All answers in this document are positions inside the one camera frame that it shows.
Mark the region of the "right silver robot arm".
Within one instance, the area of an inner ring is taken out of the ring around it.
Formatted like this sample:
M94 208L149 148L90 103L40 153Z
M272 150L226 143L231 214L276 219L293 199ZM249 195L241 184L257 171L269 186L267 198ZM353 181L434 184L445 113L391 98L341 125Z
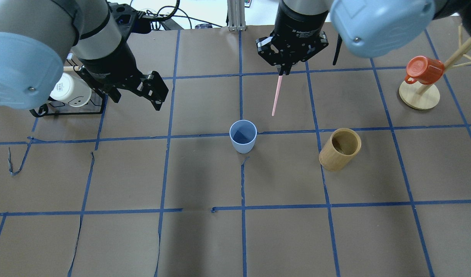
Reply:
M255 46L279 75L288 75L329 45L322 30L327 18L339 35L338 48L344 43L353 55L374 58L455 13L471 37L471 0L281 0L272 33L256 39Z

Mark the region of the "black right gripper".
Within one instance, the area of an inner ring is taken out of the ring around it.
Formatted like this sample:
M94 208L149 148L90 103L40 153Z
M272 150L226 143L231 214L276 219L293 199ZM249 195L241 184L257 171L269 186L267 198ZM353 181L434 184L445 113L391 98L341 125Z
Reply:
M268 37L256 39L258 55L278 66L278 75L289 75L292 66L305 62L329 45L322 30L328 11L311 15L290 8L278 8L274 29Z

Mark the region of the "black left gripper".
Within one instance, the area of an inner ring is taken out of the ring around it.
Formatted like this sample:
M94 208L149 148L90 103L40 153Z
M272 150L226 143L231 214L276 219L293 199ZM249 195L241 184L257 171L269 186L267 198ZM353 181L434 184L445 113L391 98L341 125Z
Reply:
M118 89L123 89L147 99L156 111L160 111L166 101L169 89L163 78L154 70L148 74L142 73L124 39L109 55L96 59L81 58L80 62L94 80L105 86L99 88L99 96L103 100L108 96L119 103L122 95Z

